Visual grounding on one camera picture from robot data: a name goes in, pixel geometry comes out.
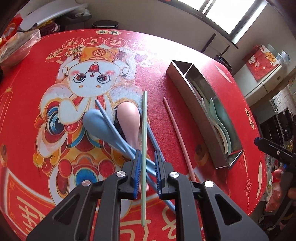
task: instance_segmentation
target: orange hat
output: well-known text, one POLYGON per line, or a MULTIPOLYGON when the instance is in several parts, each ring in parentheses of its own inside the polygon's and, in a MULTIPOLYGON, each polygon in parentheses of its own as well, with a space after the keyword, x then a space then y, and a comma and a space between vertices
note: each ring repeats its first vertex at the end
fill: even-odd
POLYGON ((119 53, 118 49, 103 49, 99 47, 84 48, 80 57, 81 62, 90 59, 102 59, 109 62, 113 62, 117 58, 115 57, 119 53))

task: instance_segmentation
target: silver screw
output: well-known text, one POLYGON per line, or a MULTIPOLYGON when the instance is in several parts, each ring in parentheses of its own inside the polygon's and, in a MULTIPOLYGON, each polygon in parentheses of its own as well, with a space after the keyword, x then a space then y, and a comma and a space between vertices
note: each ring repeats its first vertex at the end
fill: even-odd
POLYGON ((205 181, 205 186, 207 188, 212 188, 214 186, 214 183, 212 181, 205 181))
POLYGON ((126 173, 124 171, 119 171, 116 173, 116 176, 118 177, 124 177, 126 175, 126 173))
POLYGON ((177 173, 177 172, 171 172, 170 173, 170 176, 173 177, 173 178, 177 178, 179 176, 179 173, 177 173))
POLYGON ((90 181, 90 180, 84 180, 84 181, 82 182, 82 185, 83 185, 84 187, 88 187, 89 185, 91 185, 91 181, 90 181))

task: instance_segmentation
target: pink spoon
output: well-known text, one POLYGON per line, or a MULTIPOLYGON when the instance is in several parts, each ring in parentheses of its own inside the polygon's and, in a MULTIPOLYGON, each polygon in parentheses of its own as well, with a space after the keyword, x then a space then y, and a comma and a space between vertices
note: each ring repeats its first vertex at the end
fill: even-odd
POLYGON ((117 107, 117 119, 126 137, 126 142, 133 148, 140 149, 138 140, 140 129, 140 113, 137 106, 131 102, 123 102, 117 107))

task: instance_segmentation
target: red tablecloth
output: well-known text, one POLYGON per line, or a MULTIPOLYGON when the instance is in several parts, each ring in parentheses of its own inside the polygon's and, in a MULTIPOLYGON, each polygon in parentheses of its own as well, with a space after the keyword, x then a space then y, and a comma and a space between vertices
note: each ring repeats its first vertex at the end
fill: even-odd
MULTIPOLYGON (((166 161, 188 174, 163 97, 200 181, 213 180, 247 214, 253 211, 266 185, 264 156, 253 144, 259 136, 256 125, 250 124, 254 118, 223 65, 186 46, 146 34, 68 31, 43 37, 0 85, 0 208, 22 240, 79 180, 103 180, 125 161, 107 143, 86 134, 81 123, 85 111, 94 108, 98 99, 113 119, 119 103, 139 103, 143 90, 148 90, 150 126, 166 161), (214 168, 186 104, 165 74, 169 58, 194 63, 227 110, 244 150, 230 170, 214 168), (90 60, 97 60, 99 71, 111 76, 99 90, 75 79, 89 70, 90 60)), ((153 151, 148 142, 151 157, 153 151)), ((154 192, 147 195, 145 228, 140 208, 139 200, 123 202, 121 240, 175 238, 175 217, 154 192)))

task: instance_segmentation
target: tiled wall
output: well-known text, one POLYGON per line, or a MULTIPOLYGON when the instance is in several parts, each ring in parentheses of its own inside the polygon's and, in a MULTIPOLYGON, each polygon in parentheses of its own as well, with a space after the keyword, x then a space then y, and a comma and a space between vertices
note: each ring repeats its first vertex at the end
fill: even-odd
POLYGON ((275 105, 278 107, 278 113, 282 112, 284 109, 288 107, 289 111, 292 111, 293 115, 296 114, 296 107, 291 97, 290 91, 287 87, 285 87, 282 91, 280 91, 274 99, 275 105))

